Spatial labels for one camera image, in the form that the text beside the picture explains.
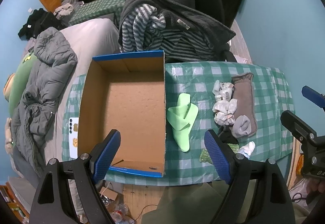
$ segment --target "grey sock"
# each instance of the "grey sock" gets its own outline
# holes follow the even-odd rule
[[[245,115],[239,116],[234,123],[231,131],[235,138],[251,134],[251,121]]]

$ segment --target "green pillow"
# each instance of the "green pillow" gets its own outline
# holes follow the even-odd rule
[[[36,59],[37,57],[34,53],[27,54],[17,68],[9,96],[10,117],[12,117],[14,109],[18,106],[20,99],[22,98],[22,93],[26,88],[31,68]]]

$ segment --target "green checkered cloth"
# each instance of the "green checkered cloth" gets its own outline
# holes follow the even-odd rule
[[[173,139],[171,126],[166,126],[165,176],[163,178],[140,177],[125,173],[108,171],[106,178],[126,184],[136,185],[189,185],[218,180],[217,172],[208,162],[200,162],[204,146],[204,133],[208,129],[218,130],[213,120],[212,106],[215,98],[212,93],[216,80],[231,82],[233,75],[252,72],[255,97],[255,117],[257,133],[250,138],[239,138],[239,145],[254,141],[255,150],[251,160],[278,160],[292,152],[293,138],[280,122],[284,110],[294,110],[291,92],[284,74],[276,68],[230,62],[192,62],[166,64],[166,109],[176,106],[180,93],[189,93],[191,102],[199,107],[198,116],[190,133],[190,151],[183,153]],[[69,157],[70,117],[79,116],[82,87],[85,76],[74,82],[66,105],[63,120],[62,159]]]
[[[88,21],[99,16],[114,13],[117,27],[120,23],[121,13],[125,0],[95,0],[76,9],[69,21],[69,26]]]

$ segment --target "white plastic bag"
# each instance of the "white plastic bag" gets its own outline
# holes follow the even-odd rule
[[[220,89],[225,89],[225,88],[233,88],[233,84],[232,83],[220,83]]]
[[[235,117],[233,114],[227,115],[227,120],[225,121],[225,125],[233,125],[235,123]]]
[[[214,121],[218,124],[218,125],[225,125],[225,122],[227,120],[227,114],[224,114],[222,112],[218,112],[215,116],[214,116]]]
[[[237,99],[232,98],[229,102],[228,114],[235,113],[236,109],[237,109]]]
[[[214,99],[216,100],[216,102],[218,102],[218,101],[222,100],[222,96],[220,94],[215,95]]]
[[[220,94],[219,90],[220,90],[220,81],[217,80],[217,81],[214,83],[212,93],[216,96],[216,95]]]
[[[249,159],[254,149],[255,143],[253,141],[250,141],[248,144],[240,147],[237,153],[243,154],[247,159]]]
[[[230,101],[232,96],[232,88],[225,88],[220,91],[222,99]]]
[[[227,100],[221,100],[213,105],[212,111],[214,113],[221,111],[222,113],[227,114],[228,108],[229,108],[229,102]]]

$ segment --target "grey bedsheet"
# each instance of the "grey bedsheet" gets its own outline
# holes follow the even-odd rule
[[[61,30],[78,57],[78,64],[69,77],[64,92],[61,94],[55,120],[46,135],[42,147],[43,157],[47,163],[56,157],[62,161],[62,122],[66,102],[74,79],[86,74],[93,56],[120,52],[119,33],[113,22],[106,18],[92,19]]]

